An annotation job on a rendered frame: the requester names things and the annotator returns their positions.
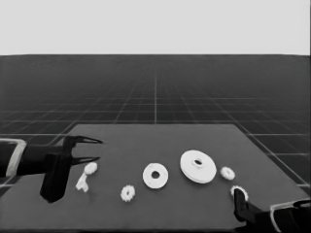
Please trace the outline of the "large thick white disc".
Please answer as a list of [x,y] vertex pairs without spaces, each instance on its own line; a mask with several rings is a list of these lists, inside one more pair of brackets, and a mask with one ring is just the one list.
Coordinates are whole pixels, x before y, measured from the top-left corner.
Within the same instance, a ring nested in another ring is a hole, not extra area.
[[180,158],[180,168],[195,183],[209,183],[217,174],[214,160],[200,150],[185,151]]

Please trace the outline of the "white round carrier with hole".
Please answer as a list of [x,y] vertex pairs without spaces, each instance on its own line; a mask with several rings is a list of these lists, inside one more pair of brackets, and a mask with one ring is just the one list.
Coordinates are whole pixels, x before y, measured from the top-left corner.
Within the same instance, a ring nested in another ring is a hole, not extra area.
[[163,188],[168,182],[168,171],[160,163],[150,163],[143,171],[143,181],[148,188]]

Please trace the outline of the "small white T-shaped piece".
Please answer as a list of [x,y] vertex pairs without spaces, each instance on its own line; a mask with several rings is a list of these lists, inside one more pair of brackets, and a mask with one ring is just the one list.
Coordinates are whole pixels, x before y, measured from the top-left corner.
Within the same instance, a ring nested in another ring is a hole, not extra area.
[[82,173],[82,175],[80,176],[80,178],[78,179],[76,183],[76,188],[78,190],[82,190],[83,192],[88,192],[88,184],[86,182],[86,179],[87,179],[87,174]]

